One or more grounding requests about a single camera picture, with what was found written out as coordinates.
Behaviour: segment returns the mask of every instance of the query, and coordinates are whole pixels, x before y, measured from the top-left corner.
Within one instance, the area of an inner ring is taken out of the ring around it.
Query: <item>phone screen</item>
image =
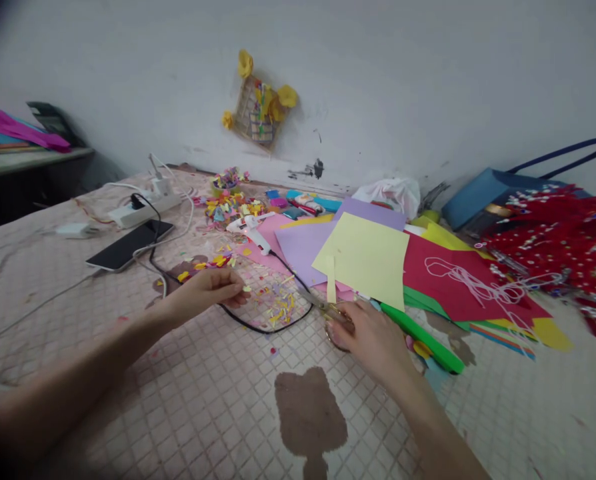
[[[143,223],[104,250],[96,253],[86,263],[92,267],[100,267],[110,271],[122,270],[122,268],[132,262],[133,253],[136,250],[146,247],[153,242],[157,226],[158,220],[149,220]],[[172,224],[160,222],[158,238],[160,239],[168,234],[172,228]]]

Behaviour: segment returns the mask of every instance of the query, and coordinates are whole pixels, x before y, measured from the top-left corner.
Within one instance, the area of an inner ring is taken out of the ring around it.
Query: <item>hand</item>
[[[346,302],[338,309],[351,318],[351,335],[338,322],[333,328],[368,374],[388,391],[405,380],[420,377],[411,361],[402,330],[384,313],[364,301]]]
[[[202,270],[154,308],[174,329],[215,303],[232,309],[246,304],[251,294],[243,291],[244,286],[242,278],[230,268]]]

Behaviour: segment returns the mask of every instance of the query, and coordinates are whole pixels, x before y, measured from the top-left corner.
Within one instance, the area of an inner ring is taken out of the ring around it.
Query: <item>blue bag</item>
[[[542,190],[546,184],[567,185],[566,183],[557,180],[546,180],[559,173],[593,160],[596,158],[596,151],[580,160],[570,163],[569,165],[543,175],[540,178],[516,175],[516,172],[523,168],[542,163],[546,160],[590,145],[596,145],[596,139],[576,143],[570,147],[556,150],[555,152],[548,153],[547,155],[518,165],[506,172],[488,168],[474,178],[469,184],[464,186],[462,190],[456,193],[453,198],[445,204],[443,207],[443,217],[450,224],[451,228],[456,231],[480,213],[488,204],[495,203],[497,205],[504,205],[507,203],[509,196],[514,195],[518,191],[526,193],[527,190]],[[579,196],[590,197],[590,194],[581,191],[579,192]]]

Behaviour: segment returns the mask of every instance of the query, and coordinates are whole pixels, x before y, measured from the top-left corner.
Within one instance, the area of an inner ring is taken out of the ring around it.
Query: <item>white glue gun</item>
[[[269,250],[271,250],[271,246],[269,245],[269,242],[267,242],[267,240],[265,240],[265,238],[260,234],[260,232],[258,232],[258,225],[260,225],[260,220],[272,215],[275,215],[275,213],[266,213],[258,217],[246,215],[243,218],[231,222],[227,226],[227,231],[232,233],[242,233],[249,240],[254,242],[258,248],[260,248],[260,253],[263,255],[268,255]]]

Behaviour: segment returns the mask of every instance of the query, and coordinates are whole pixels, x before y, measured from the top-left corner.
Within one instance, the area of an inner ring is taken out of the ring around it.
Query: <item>wall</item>
[[[300,96],[272,158],[220,123],[242,47]],[[153,151],[310,189],[456,188],[596,137],[596,0],[14,1],[0,108],[28,119],[27,100],[60,106],[96,148],[88,186]],[[289,178],[318,158],[320,180]],[[596,193],[596,161],[561,178]]]

